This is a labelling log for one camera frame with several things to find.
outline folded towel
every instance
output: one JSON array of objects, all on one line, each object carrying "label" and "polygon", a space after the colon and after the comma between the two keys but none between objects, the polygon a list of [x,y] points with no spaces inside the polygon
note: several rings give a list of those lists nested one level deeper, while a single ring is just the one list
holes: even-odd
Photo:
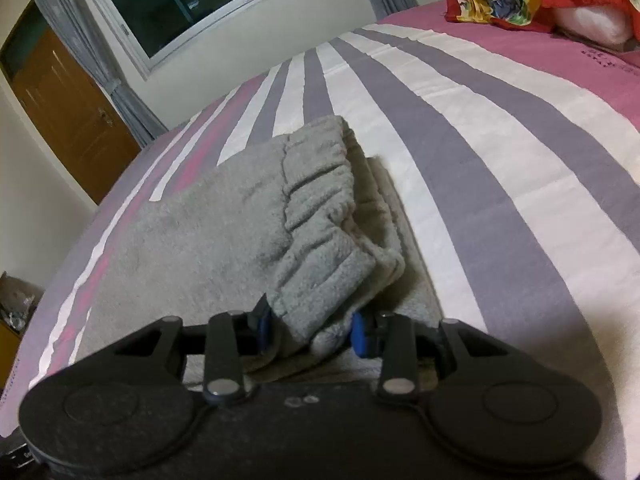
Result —
[{"label": "folded towel", "polygon": [[[405,268],[402,276],[380,292],[368,305],[369,311],[390,311],[411,317],[413,320],[435,327],[442,319],[440,303],[427,273],[414,233],[402,208],[391,177],[378,158],[368,158],[371,173],[378,190],[391,211],[398,230]],[[382,359],[360,359],[351,347],[342,349],[336,356],[321,365],[296,374],[290,381],[303,383],[343,383],[370,381],[380,376]],[[432,389],[437,383],[436,371],[431,360],[420,367],[420,386]]]},{"label": "folded towel", "polygon": [[[266,293],[276,345],[246,368],[277,357],[265,370],[274,380],[339,350],[353,313],[404,268],[392,213],[353,132],[342,118],[322,118],[145,204],[110,256],[78,357],[162,316],[203,324],[251,310]],[[190,360],[187,382],[199,365]]]}]

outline door handle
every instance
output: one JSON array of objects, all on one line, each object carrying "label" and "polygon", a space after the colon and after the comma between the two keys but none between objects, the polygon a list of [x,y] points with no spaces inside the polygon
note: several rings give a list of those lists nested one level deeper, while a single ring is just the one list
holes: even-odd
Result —
[{"label": "door handle", "polygon": [[110,128],[113,128],[113,120],[109,117],[109,114],[104,110],[104,108],[98,108],[98,114]]}]

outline black device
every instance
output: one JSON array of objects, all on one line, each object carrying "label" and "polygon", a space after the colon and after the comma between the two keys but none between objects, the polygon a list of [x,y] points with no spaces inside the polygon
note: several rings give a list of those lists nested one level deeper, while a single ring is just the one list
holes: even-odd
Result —
[{"label": "black device", "polygon": [[[270,309],[183,327],[169,316],[43,380],[24,437],[51,478],[583,480],[600,405],[583,384],[453,319],[357,315],[352,345],[382,356],[370,384],[250,385]],[[203,391],[181,383],[204,354]],[[432,357],[438,385],[418,387]]]},{"label": "black device", "polygon": [[24,478],[33,472],[34,460],[29,447],[24,442],[11,447],[0,456],[0,478],[14,480]]}]

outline striped bedsheet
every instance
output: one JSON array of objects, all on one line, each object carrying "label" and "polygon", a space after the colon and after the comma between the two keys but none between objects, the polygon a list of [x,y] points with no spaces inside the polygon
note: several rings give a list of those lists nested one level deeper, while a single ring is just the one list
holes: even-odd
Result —
[{"label": "striped bedsheet", "polygon": [[640,69],[545,34],[447,23],[443,11],[412,9],[299,54],[141,153],[47,289],[0,433],[16,427],[28,386],[74,361],[118,232],[144,201],[335,113],[383,159],[446,316],[589,385],[605,422],[586,463],[636,478]]}]

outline white pillow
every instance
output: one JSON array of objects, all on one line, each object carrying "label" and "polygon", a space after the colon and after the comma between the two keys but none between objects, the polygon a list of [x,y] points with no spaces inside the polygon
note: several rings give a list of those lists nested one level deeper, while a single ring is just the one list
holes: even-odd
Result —
[{"label": "white pillow", "polygon": [[554,14],[560,27],[603,46],[619,46],[634,34],[629,15],[613,6],[554,9]]}]

